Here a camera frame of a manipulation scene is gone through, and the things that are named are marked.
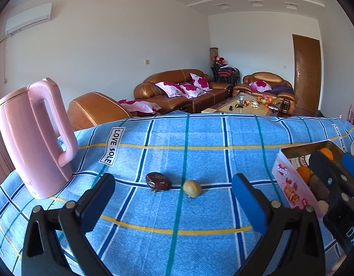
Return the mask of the large brown round fruit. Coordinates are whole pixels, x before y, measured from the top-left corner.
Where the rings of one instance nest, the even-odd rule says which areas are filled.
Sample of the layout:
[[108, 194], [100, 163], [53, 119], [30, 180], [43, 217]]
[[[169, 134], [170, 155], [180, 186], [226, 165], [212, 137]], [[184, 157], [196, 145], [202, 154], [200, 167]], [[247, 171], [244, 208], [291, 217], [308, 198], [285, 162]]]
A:
[[309, 188], [313, 193], [316, 200], [323, 200], [329, 202], [330, 190], [324, 185], [324, 183], [316, 176], [312, 175], [309, 180]]

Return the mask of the orange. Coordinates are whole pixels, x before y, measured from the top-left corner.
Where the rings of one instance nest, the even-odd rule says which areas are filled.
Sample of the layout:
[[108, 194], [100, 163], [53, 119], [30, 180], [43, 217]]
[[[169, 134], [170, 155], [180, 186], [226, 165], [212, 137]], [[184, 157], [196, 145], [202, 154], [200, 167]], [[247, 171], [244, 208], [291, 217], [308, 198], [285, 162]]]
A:
[[306, 166], [300, 166], [296, 169], [297, 173], [300, 175], [300, 177], [302, 178], [302, 180], [308, 184], [310, 181], [310, 177], [311, 177], [311, 172], [310, 169]]
[[328, 148], [321, 148], [319, 150], [323, 155], [325, 155], [329, 160], [333, 161], [334, 160], [334, 155], [332, 153], [332, 151], [330, 151], [330, 149]]

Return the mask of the small yellow round fruit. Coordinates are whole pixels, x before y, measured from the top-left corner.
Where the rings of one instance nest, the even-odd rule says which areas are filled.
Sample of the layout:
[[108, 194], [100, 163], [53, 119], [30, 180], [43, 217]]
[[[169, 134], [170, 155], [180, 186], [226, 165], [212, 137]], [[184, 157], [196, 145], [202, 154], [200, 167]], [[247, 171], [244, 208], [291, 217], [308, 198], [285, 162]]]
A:
[[185, 181], [182, 188], [184, 193], [187, 194], [189, 198], [196, 198], [202, 192], [202, 187], [200, 183], [193, 179]]

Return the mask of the pink cookie tin box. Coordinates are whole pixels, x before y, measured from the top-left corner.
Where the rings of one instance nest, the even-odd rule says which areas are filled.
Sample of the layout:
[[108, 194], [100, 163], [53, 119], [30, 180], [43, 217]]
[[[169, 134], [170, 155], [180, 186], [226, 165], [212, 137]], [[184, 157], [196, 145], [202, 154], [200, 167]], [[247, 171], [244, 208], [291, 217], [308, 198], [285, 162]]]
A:
[[319, 219], [324, 214], [318, 207], [318, 200], [314, 197], [309, 188], [296, 169], [300, 166], [309, 167], [310, 155], [319, 151], [321, 148], [328, 148], [334, 155], [334, 162], [341, 162], [341, 156], [344, 151], [330, 140], [318, 141], [315, 143], [306, 143], [301, 145], [292, 145], [280, 149], [272, 168], [272, 174], [275, 177], [280, 189], [284, 193], [291, 208], [303, 209], [307, 205], [311, 205]]

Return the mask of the pink electric kettle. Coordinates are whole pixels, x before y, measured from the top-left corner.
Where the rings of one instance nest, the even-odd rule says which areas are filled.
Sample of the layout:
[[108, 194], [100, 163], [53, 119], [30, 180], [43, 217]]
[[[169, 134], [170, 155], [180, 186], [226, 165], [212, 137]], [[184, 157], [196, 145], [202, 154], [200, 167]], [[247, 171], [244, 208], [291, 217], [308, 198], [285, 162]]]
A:
[[1, 98], [0, 132], [34, 198], [49, 198], [70, 181], [78, 142], [55, 81], [44, 78]]

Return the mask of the brown wooden door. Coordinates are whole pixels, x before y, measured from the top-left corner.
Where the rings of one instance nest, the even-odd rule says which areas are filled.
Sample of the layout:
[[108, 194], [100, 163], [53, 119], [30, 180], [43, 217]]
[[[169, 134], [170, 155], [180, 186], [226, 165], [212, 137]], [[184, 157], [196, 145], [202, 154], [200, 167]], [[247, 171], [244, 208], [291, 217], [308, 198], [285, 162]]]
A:
[[294, 93], [297, 108], [307, 112], [318, 110], [321, 93], [320, 41], [293, 34], [294, 46]]

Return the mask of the brown leather chair near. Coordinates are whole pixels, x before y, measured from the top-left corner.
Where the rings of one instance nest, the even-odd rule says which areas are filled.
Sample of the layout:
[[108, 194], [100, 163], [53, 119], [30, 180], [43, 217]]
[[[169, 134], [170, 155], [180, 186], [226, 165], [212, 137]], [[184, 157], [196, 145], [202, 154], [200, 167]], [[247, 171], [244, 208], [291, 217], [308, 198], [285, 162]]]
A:
[[99, 92], [85, 93], [72, 100], [67, 115], [74, 131], [131, 117], [117, 101]]

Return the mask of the stacked dark chairs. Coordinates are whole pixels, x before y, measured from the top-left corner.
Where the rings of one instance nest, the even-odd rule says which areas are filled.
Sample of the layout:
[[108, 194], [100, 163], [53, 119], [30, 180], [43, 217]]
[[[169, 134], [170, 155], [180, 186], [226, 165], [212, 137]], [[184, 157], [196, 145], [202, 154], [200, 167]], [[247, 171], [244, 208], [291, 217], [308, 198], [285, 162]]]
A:
[[233, 86], [241, 83], [241, 72], [235, 67], [215, 63], [211, 69], [215, 82], [230, 83]]

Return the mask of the pink flower pillow right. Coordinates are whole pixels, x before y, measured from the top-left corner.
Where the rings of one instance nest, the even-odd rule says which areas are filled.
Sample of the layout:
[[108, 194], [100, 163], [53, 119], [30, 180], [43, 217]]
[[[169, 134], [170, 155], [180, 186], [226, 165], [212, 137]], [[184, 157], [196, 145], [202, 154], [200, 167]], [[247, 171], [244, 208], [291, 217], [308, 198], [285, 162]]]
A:
[[204, 78], [204, 77], [200, 77], [196, 74], [192, 74], [190, 73], [190, 76], [193, 80], [193, 85], [199, 89], [204, 90], [205, 92], [210, 91], [210, 87], [209, 87], [209, 82]]

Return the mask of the pink flower pillow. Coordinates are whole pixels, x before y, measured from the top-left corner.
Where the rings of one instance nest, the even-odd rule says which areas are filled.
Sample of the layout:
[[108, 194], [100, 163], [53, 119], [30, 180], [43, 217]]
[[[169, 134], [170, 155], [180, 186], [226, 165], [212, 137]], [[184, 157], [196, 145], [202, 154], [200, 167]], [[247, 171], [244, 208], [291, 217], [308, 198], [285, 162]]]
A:
[[192, 74], [190, 73], [190, 76], [193, 80], [193, 85], [199, 89], [204, 90], [205, 92], [210, 91], [210, 87], [209, 87], [209, 82], [204, 78], [204, 77], [200, 77], [196, 74]]
[[172, 82], [158, 82], [155, 86], [159, 87], [166, 93], [169, 98], [185, 97], [184, 92], [180, 89], [179, 85]]
[[197, 98], [204, 95], [206, 92], [203, 89], [196, 87], [191, 83], [179, 84], [180, 89], [184, 92], [186, 98]]

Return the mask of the pink flower blanket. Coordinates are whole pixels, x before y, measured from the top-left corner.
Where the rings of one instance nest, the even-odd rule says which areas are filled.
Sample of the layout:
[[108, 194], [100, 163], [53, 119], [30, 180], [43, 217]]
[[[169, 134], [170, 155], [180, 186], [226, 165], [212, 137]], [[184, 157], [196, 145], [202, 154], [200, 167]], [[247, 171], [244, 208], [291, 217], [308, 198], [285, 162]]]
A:
[[128, 112], [156, 113], [161, 110], [161, 107], [154, 103], [145, 100], [119, 100], [118, 103]]

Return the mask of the pink flower pillow middle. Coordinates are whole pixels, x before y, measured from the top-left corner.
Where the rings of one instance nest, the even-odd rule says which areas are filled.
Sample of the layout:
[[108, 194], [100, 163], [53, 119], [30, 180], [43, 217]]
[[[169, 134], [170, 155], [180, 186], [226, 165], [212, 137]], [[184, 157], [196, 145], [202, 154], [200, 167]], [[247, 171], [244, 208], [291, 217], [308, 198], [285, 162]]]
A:
[[204, 95], [206, 92], [203, 89], [196, 87], [191, 83], [179, 84], [180, 89], [184, 92], [186, 98], [197, 98]]

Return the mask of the tall patterned floor vase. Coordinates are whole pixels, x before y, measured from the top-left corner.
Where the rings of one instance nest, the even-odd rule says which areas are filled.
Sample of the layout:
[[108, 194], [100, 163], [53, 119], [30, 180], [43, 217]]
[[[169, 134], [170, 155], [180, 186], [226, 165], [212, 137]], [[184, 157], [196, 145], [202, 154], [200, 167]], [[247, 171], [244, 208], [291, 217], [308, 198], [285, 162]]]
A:
[[217, 47], [211, 47], [209, 49], [210, 65], [213, 66], [215, 63], [215, 57], [219, 55], [219, 49]]

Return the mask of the brown leather long sofa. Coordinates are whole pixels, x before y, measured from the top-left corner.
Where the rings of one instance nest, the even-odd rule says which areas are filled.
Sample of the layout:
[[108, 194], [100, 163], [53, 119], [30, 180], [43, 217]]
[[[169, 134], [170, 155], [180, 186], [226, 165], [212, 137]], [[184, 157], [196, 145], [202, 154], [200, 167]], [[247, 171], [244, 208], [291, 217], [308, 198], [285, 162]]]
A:
[[227, 100], [231, 94], [230, 83], [212, 81], [197, 69], [159, 72], [149, 76], [134, 89], [136, 100], [159, 105], [161, 113], [175, 110], [200, 113]]

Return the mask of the white air conditioner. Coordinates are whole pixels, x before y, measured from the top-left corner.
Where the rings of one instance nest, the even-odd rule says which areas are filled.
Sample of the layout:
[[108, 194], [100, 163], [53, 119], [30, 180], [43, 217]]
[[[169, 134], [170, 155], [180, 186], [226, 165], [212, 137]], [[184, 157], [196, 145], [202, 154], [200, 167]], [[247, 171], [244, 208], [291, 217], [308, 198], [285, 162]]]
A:
[[11, 36], [17, 32], [51, 20], [52, 3], [46, 3], [21, 12], [6, 22], [5, 34]]

